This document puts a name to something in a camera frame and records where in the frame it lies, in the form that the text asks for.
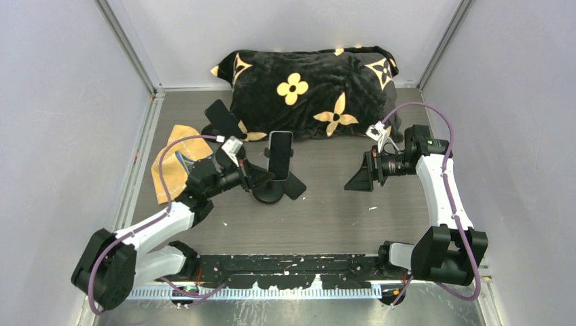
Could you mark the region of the white-edged smartphone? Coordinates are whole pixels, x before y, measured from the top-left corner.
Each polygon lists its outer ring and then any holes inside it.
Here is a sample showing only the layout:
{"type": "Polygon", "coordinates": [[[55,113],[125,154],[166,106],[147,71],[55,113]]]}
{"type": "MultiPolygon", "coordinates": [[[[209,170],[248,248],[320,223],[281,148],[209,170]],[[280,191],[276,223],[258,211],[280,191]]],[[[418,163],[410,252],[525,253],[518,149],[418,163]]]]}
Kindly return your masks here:
{"type": "Polygon", "coordinates": [[[274,175],[273,181],[284,181],[289,176],[292,157],[293,133],[272,131],[268,144],[268,171],[274,175]]]}

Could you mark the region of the small black smartphone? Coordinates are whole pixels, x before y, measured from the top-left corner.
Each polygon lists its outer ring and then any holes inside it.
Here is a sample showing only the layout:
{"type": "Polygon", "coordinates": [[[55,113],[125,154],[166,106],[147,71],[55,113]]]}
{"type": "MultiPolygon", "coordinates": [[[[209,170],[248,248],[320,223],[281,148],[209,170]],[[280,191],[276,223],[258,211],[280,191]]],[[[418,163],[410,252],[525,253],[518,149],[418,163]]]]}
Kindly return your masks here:
{"type": "Polygon", "coordinates": [[[300,181],[293,173],[289,173],[283,181],[284,194],[291,200],[297,200],[306,190],[306,185],[300,181]]]}

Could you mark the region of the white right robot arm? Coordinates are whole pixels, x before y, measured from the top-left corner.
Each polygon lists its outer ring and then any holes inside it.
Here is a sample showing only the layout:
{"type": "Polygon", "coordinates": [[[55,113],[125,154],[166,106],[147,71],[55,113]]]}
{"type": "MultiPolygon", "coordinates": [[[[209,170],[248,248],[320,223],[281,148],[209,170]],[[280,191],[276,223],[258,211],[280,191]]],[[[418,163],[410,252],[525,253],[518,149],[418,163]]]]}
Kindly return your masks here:
{"type": "Polygon", "coordinates": [[[386,241],[380,248],[381,264],[395,278],[412,273],[416,280],[467,286],[476,281],[488,248],[485,232],[475,230],[463,208],[453,173],[450,142],[431,137],[428,126],[406,129],[404,148],[386,152],[391,142],[380,122],[368,127],[377,142],[363,154],[359,170],[345,184],[347,191],[371,192],[389,177],[416,175],[424,190],[430,227],[416,244],[386,241]]]}

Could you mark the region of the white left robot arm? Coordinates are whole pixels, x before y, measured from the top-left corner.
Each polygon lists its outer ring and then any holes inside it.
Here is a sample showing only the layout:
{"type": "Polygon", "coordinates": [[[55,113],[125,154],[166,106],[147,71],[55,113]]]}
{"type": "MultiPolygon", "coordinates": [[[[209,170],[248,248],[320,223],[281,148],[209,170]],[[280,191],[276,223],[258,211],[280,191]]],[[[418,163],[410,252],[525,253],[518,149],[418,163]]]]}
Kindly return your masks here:
{"type": "Polygon", "coordinates": [[[184,190],[163,211],[129,228],[95,231],[71,275],[71,284],[92,299],[98,311],[113,310],[130,292],[145,283],[169,277],[202,280],[209,270],[205,259],[180,241],[156,247],[192,229],[213,210],[212,197],[241,186],[256,189],[274,174],[247,159],[217,169],[210,159],[195,162],[184,190]]]}

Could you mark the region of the yellow cloth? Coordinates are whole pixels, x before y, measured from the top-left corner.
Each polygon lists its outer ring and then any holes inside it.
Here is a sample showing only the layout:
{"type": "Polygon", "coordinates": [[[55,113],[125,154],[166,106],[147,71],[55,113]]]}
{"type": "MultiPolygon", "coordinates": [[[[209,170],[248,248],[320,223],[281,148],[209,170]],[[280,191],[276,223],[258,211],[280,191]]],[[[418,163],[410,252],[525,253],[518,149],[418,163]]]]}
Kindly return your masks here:
{"type": "Polygon", "coordinates": [[[171,147],[164,159],[161,160],[164,150],[174,141],[196,136],[200,133],[190,126],[174,125],[167,140],[166,147],[161,149],[151,167],[156,200],[158,204],[165,204],[168,198],[160,179],[160,163],[162,175],[168,188],[170,197],[174,200],[185,189],[185,184],[195,162],[212,156],[213,151],[203,138],[189,139],[171,147]]]}

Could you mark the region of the black flower-pattern pillow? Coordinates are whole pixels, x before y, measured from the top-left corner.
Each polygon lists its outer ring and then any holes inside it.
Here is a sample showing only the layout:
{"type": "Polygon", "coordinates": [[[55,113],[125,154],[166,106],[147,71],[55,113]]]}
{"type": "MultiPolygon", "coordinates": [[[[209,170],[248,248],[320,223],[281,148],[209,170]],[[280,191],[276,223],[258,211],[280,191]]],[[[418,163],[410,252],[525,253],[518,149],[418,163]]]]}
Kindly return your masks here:
{"type": "Polygon", "coordinates": [[[211,72],[229,83],[229,112],[246,141],[264,141],[276,130],[297,141],[363,136],[379,121],[395,142],[403,140],[394,112],[399,67],[381,47],[235,50],[211,72]]]}

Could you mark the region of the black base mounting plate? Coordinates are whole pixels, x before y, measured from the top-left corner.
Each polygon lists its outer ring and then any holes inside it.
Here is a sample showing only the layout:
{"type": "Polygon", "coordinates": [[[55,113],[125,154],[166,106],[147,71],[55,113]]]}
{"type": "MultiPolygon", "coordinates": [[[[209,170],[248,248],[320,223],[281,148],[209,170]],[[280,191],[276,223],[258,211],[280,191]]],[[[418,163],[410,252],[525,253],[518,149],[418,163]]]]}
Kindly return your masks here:
{"type": "Polygon", "coordinates": [[[366,289],[384,281],[405,283],[403,268],[384,262],[377,254],[325,253],[310,255],[201,255],[169,281],[198,281],[210,289],[225,284],[229,289],[275,287],[307,289],[318,279],[322,289],[366,289]]]}

